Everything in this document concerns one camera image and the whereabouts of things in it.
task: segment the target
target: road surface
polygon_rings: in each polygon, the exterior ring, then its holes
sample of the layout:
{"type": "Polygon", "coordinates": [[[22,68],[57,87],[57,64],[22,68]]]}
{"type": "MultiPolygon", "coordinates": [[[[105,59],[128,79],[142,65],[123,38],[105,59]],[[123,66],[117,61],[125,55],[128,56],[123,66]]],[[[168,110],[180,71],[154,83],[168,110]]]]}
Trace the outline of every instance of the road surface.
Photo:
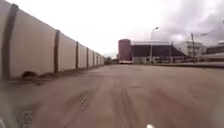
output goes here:
{"type": "Polygon", "coordinates": [[[9,93],[32,128],[223,128],[223,86],[224,70],[113,65],[9,93]]]}

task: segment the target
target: concrete wall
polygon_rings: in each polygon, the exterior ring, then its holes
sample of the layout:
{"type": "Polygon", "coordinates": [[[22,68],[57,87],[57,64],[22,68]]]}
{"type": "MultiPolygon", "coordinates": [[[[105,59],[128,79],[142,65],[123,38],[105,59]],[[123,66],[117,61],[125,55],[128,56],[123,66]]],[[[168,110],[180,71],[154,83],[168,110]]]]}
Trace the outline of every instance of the concrete wall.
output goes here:
{"type": "Polygon", "coordinates": [[[89,49],[89,67],[93,67],[93,51],[89,49]]]}
{"type": "Polygon", "coordinates": [[[95,67],[98,66],[97,65],[97,53],[96,52],[94,52],[94,66],[95,67]]]}
{"type": "Polygon", "coordinates": [[[63,33],[59,36],[58,68],[59,71],[75,69],[76,42],[63,33]]]}
{"type": "Polygon", "coordinates": [[[101,56],[101,65],[104,65],[104,57],[101,56]]]}
{"type": "MultiPolygon", "coordinates": [[[[59,38],[55,38],[58,37],[56,36],[58,34],[54,28],[28,13],[18,10],[16,5],[13,5],[13,9],[11,7],[11,4],[0,0],[0,60],[3,60],[0,63],[0,78],[3,78],[2,67],[6,67],[4,68],[4,76],[6,76],[4,78],[6,79],[8,75],[12,78],[21,77],[27,71],[41,75],[57,72],[57,69],[59,71],[71,70],[76,68],[76,64],[78,68],[86,68],[86,47],[79,44],[78,58],[76,58],[75,41],[62,33],[59,34],[59,38]],[[9,13],[11,22],[8,22],[10,24],[6,27],[9,13]],[[7,48],[2,51],[5,28],[8,28],[8,33],[11,32],[11,34],[6,34],[9,40],[4,41],[6,42],[4,44],[9,46],[4,45],[7,48]]],[[[93,57],[94,53],[92,50],[88,52],[89,67],[97,66],[97,54],[93,57]]]]}
{"type": "Polygon", "coordinates": [[[79,68],[86,68],[86,47],[82,44],[79,44],[79,68]]]}
{"type": "Polygon", "coordinates": [[[10,42],[11,76],[53,72],[54,37],[55,29],[19,10],[10,42]]]}
{"type": "MultiPolygon", "coordinates": [[[[3,44],[3,32],[5,29],[8,13],[10,10],[11,4],[6,1],[0,0],[0,50],[2,50],[3,44]]],[[[0,78],[2,77],[2,52],[0,51],[0,78]]]]}
{"type": "Polygon", "coordinates": [[[98,66],[100,66],[101,65],[101,55],[100,54],[98,54],[98,66]]]}

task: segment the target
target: wall panel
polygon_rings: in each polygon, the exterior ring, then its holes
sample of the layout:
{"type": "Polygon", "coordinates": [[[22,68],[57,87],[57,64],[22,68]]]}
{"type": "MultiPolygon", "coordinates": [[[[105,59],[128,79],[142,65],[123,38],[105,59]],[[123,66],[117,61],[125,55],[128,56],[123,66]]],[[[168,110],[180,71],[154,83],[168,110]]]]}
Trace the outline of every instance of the wall panel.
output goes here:
{"type": "Polygon", "coordinates": [[[60,33],[58,50],[59,71],[75,69],[76,42],[60,33]]]}
{"type": "Polygon", "coordinates": [[[78,55],[78,61],[79,61],[79,68],[86,68],[86,47],[83,46],[82,44],[79,44],[79,55],[78,55]]]}
{"type": "Polygon", "coordinates": [[[26,71],[53,72],[54,38],[54,28],[19,10],[10,43],[11,76],[18,77],[26,71]]]}

